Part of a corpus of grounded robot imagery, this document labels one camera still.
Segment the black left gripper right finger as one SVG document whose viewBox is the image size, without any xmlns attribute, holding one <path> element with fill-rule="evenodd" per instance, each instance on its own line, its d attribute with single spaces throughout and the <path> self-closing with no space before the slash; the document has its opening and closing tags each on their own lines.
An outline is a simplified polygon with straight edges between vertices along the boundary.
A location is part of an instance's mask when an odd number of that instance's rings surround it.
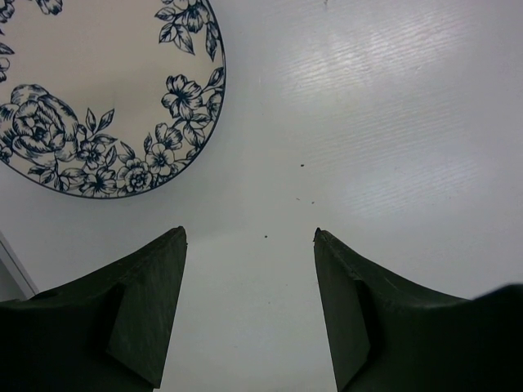
<svg viewBox="0 0 523 392">
<path fill-rule="evenodd" d="M 364 258 L 326 230 L 315 269 L 340 391 L 519 391 L 522 287 L 468 300 Z"/>
</svg>

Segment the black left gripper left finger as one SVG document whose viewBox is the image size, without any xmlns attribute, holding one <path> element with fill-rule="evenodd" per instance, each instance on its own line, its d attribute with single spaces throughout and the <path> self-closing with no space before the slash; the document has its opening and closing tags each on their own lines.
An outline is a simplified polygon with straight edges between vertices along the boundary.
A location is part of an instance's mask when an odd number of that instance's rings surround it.
<svg viewBox="0 0 523 392">
<path fill-rule="evenodd" d="M 186 231 L 176 227 L 70 283 L 4 301 L 2 390 L 157 390 L 186 253 Z"/>
</svg>

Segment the blue floral plate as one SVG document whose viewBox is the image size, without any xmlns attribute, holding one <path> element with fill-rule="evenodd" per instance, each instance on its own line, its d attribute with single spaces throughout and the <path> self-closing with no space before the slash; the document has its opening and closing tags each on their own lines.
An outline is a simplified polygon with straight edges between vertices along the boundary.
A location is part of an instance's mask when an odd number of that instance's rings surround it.
<svg viewBox="0 0 523 392">
<path fill-rule="evenodd" d="M 225 89 L 208 1 L 1 4 L 1 163 L 47 189 L 167 184 L 208 143 Z"/>
</svg>

